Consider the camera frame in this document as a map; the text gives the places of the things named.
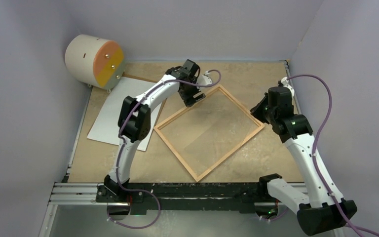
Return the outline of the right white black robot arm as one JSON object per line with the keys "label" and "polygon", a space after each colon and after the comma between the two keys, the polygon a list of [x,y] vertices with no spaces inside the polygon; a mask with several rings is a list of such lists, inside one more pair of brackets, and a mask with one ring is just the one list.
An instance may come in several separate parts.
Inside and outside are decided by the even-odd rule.
{"label": "right white black robot arm", "polygon": [[333,183],[317,150],[315,137],[304,115],[294,113],[292,90],[271,87],[250,112],[257,120],[270,124],[294,158],[307,193],[289,185],[278,174],[259,178],[257,194],[269,201],[275,198],[296,214],[303,232],[313,236],[344,227],[357,212],[353,200],[346,200]]}

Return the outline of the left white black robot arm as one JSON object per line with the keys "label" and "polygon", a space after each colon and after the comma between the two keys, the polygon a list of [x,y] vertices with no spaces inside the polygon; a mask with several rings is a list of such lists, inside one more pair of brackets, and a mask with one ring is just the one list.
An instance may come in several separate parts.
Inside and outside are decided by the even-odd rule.
{"label": "left white black robot arm", "polygon": [[130,178],[131,164],[138,148],[152,130],[152,111],[164,100],[178,93],[186,107],[205,98],[202,87],[214,86],[209,72],[201,74],[192,60],[168,69],[163,77],[142,94],[124,98],[118,118],[120,139],[117,157],[111,171],[104,179],[108,195],[116,202],[127,197],[126,184]]}

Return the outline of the wooden picture frame with glass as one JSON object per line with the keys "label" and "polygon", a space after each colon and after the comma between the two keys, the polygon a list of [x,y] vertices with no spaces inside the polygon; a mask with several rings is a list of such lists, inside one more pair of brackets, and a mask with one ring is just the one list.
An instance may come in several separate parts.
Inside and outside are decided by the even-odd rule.
{"label": "wooden picture frame with glass", "polygon": [[154,130],[196,182],[200,182],[264,129],[222,85],[206,92]]}

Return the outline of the glossy printed photo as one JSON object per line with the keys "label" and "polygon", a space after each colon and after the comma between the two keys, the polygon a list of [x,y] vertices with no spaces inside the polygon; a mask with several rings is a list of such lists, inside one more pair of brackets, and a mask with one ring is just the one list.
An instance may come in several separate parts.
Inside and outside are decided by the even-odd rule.
{"label": "glossy printed photo", "polygon": [[136,97],[154,85],[154,82],[122,77],[105,100],[87,138],[118,146],[120,139],[117,123],[124,98]]}

